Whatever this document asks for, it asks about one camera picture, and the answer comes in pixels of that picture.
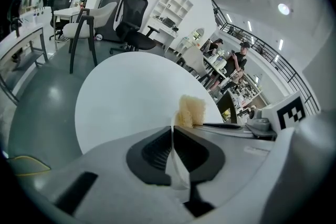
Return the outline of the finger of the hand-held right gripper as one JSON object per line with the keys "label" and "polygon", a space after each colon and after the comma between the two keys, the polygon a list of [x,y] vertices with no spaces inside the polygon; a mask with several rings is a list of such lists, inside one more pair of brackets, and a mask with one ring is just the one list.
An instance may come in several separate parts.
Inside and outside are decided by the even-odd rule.
{"label": "finger of the hand-held right gripper", "polygon": [[254,136],[253,133],[244,128],[240,129],[221,129],[221,128],[215,128],[210,126],[197,126],[196,129],[204,131],[204,132],[210,132],[218,135],[226,135],[226,136]]}

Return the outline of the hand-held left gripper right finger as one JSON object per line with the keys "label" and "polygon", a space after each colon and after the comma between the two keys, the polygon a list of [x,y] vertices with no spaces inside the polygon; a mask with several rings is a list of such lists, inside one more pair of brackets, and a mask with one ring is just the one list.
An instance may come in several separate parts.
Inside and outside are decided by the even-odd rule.
{"label": "hand-held left gripper right finger", "polygon": [[274,144],[175,127],[178,200],[193,218],[259,218],[267,192],[255,183]]}

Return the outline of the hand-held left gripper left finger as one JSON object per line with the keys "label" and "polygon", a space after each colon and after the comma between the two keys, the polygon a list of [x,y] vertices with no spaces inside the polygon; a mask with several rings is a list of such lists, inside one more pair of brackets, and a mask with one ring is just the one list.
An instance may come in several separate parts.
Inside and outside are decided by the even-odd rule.
{"label": "hand-held left gripper left finger", "polygon": [[89,172],[96,175],[96,180],[75,209],[74,220],[81,223],[189,223],[193,216],[174,197],[171,188],[145,184],[129,170],[126,162],[132,145],[164,130],[152,129],[96,146],[66,167],[35,181],[35,187],[55,204],[81,174]]}

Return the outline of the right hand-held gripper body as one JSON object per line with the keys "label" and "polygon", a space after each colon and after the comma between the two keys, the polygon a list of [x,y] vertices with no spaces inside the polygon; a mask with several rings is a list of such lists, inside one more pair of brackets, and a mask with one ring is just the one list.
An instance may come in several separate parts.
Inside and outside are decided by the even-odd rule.
{"label": "right hand-held gripper body", "polygon": [[256,137],[275,138],[282,130],[295,127],[307,116],[299,91],[262,109],[251,111],[246,127]]}

